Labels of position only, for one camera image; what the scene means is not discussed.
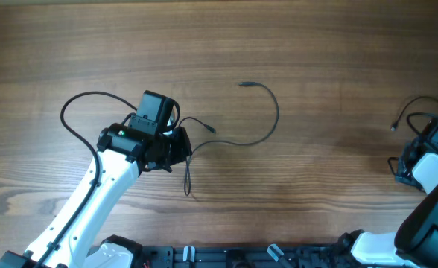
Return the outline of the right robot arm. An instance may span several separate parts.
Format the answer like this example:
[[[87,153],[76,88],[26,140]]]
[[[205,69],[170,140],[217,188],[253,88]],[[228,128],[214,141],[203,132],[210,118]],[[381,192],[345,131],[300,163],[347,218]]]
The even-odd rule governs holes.
[[[426,197],[397,232],[344,234],[337,251],[353,267],[438,267],[438,117],[431,116],[398,162]]]

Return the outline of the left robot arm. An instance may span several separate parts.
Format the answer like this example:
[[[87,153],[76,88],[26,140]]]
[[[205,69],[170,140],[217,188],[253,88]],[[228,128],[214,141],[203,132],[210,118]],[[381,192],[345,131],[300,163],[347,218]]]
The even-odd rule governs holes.
[[[191,155],[179,104],[146,91],[124,122],[105,128],[88,172],[48,228],[21,255],[7,251],[0,267],[141,267],[142,245],[113,235],[93,240],[123,193],[142,173],[171,171]]]

